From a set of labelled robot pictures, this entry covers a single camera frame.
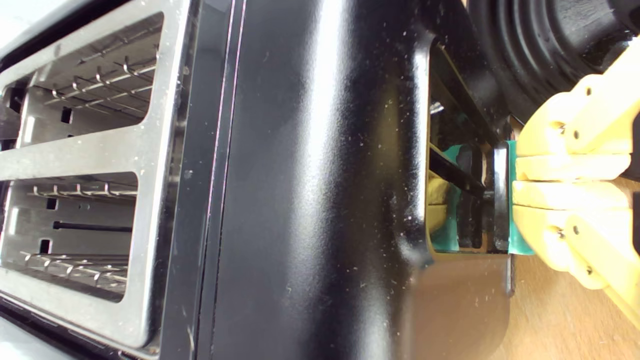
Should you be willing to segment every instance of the metal frame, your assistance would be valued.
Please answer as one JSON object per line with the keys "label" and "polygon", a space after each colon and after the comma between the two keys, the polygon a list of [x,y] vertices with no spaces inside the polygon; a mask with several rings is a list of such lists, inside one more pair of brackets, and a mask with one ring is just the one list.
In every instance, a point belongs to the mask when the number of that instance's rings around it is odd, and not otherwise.
{"label": "metal frame", "polygon": [[[0,74],[0,86],[4,88],[34,70],[44,70],[51,59],[109,35],[113,24],[126,26],[157,12],[164,13],[154,91],[148,113],[138,125],[0,152],[0,161],[5,164],[0,169],[2,181],[117,172],[134,172],[138,176],[130,251],[136,261],[129,263],[128,291],[121,302],[98,299],[14,271],[0,275],[0,291],[6,299],[80,334],[132,350],[149,341],[152,303],[157,301],[151,299],[151,294],[158,285],[154,284],[158,224],[163,215],[167,154],[175,127],[175,99],[183,75],[189,5],[187,0],[131,1]],[[47,296],[32,296],[37,291],[46,291]]]}

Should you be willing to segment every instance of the wooden table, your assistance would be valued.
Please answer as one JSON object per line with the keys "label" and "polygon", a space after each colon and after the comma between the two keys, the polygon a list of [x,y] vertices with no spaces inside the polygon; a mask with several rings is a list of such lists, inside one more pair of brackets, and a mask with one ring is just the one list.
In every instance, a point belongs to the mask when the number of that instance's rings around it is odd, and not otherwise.
{"label": "wooden table", "polygon": [[640,359],[640,331],[604,292],[518,256],[509,329],[490,360],[530,359]]}

